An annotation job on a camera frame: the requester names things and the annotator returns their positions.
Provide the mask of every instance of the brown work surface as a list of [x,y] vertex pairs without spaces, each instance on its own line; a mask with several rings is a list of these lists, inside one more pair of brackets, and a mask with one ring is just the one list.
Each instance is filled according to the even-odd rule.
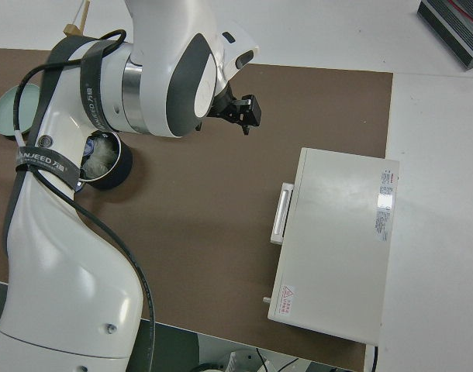
[[[0,96],[47,53],[0,50]],[[77,200],[136,254],[158,322],[362,370],[364,345],[272,322],[262,298],[271,296],[278,265],[280,248],[269,239],[281,183],[294,181],[300,149],[383,157],[392,76],[250,65],[232,86],[237,96],[258,97],[260,128],[244,136],[207,119],[183,139],[122,134],[133,151],[129,178],[106,192],[87,186]],[[15,150],[0,136],[1,281]]]

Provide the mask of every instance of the black rubber band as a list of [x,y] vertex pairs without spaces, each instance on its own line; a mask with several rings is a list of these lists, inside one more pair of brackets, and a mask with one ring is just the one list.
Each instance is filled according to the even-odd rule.
[[104,49],[112,44],[114,41],[99,41],[81,58],[81,103],[94,127],[103,132],[114,132],[105,118],[100,99],[100,75]]
[[80,168],[57,151],[43,147],[20,147],[16,158],[16,170],[22,165],[33,165],[60,178],[73,191],[76,190]]

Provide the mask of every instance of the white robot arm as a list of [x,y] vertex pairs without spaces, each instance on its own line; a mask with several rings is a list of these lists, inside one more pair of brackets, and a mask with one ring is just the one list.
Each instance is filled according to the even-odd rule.
[[[126,370],[146,282],[63,200],[73,199],[91,133],[180,137],[207,115],[246,134],[259,124],[255,97],[236,100],[228,84],[258,52],[251,38],[236,26],[218,29],[205,0],[126,4],[133,44],[78,36],[57,44],[32,132],[26,144],[19,139],[5,221],[9,290],[0,372]],[[63,69],[69,60],[75,62]]]

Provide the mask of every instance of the metal ring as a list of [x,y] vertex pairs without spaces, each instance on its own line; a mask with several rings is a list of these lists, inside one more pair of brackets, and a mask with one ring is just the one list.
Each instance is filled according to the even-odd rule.
[[134,64],[128,58],[123,74],[123,108],[129,126],[138,133],[150,134],[143,120],[140,106],[140,79],[142,66]]

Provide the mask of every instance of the power cord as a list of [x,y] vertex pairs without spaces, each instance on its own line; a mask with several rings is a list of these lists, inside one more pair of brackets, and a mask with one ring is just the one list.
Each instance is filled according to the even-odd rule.
[[[261,358],[261,362],[262,362],[262,365],[264,366],[264,369],[266,370],[266,372],[268,372],[268,367],[266,366],[266,363],[264,362],[264,358],[262,357],[261,352],[259,351],[257,347],[255,348],[255,350],[257,351],[257,355]],[[299,360],[299,358],[295,358],[294,360],[289,361],[288,363],[286,363],[286,365],[281,367],[277,372],[282,372],[286,367],[292,365],[297,360]]]
[[[100,40],[107,40],[110,39],[113,36],[119,36],[119,38],[110,46],[106,47],[104,49],[104,53],[102,57],[106,57],[112,52],[116,51],[121,44],[124,42],[126,39],[126,31],[123,29],[118,29],[116,31],[112,31],[110,33],[105,34],[103,37],[100,38]],[[37,66],[33,68],[28,74],[25,75],[25,77],[21,80],[19,83],[18,89],[16,90],[16,96],[14,97],[14,106],[12,110],[13,114],[13,126],[14,126],[14,133],[16,137],[16,141],[18,143],[19,147],[25,146],[25,142],[22,138],[22,134],[20,131],[19,127],[19,105],[21,102],[21,97],[22,97],[22,92],[25,88],[25,86],[28,84],[28,81],[36,74],[38,74],[41,71],[49,71],[49,70],[57,70],[57,69],[63,69],[65,67],[75,67],[79,66],[81,63],[81,59],[77,60],[67,60],[64,62],[57,62],[53,64],[41,64],[40,66]],[[97,225],[104,233],[106,233],[108,236],[111,237],[111,239],[118,245],[120,250],[125,254],[126,259],[131,263],[133,269],[135,270],[138,278],[140,279],[140,283],[142,284],[142,287],[145,291],[145,296],[147,299],[147,305],[149,308],[149,340],[150,340],[150,347],[148,350],[148,359],[147,359],[147,365],[148,369],[147,372],[152,371],[152,364],[154,360],[154,339],[155,339],[155,314],[154,314],[154,302],[152,298],[152,293],[150,291],[149,284],[147,282],[147,279],[145,277],[145,274],[141,268],[141,266],[138,264],[136,261],[135,256],[133,253],[129,250],[127,245],[119,238],[119,236],[116,235],[114,231],[112,231],[103,221],[101,221],[98,217],[93,215],[91,212],[89,212],[87,209],[83,208],[81,205],[79,205],[77,202],[66,196],[61,190],[56,188],[53,184],[51,184],[39,171],[37,168],[33,166],[28,166],[27,170],[32,173],[32,175],[41,183],[43,184],[46,188],[48,188],[52,193],[54,193],[57,197],[62,199],[64,202],[69,204],[72,208],[74,208],[77,212],[81,213],[83,216],[86,218],[90,219],[95,225]]]
[[376,372],[376,366],[378,365],[378,347],[375,346],[375,358],[373,359],[373,367],[371,372]]
[[278,370],[278,372],[281,372],[282,370],[284,370],[284,369],[285,369],[286,367],[288,367],[289,365],[295,363],[297,360],[299,360],[299,358],[295,358],[294,360],[292,360],[292,361],[286,363],[286,365],[284,365],[282,368],[280,368],[280,369]]
[[259,351],[257,347],[255,348],[255,350],[257,351],[257,355],[261,358],[261,362],[262,362],[262,365],[264,366],[264,369],[266,370],[266,372],[269,372],[268,367],[266,367],[266,362],[264,362],[264,358],[261,355],[261,352]]

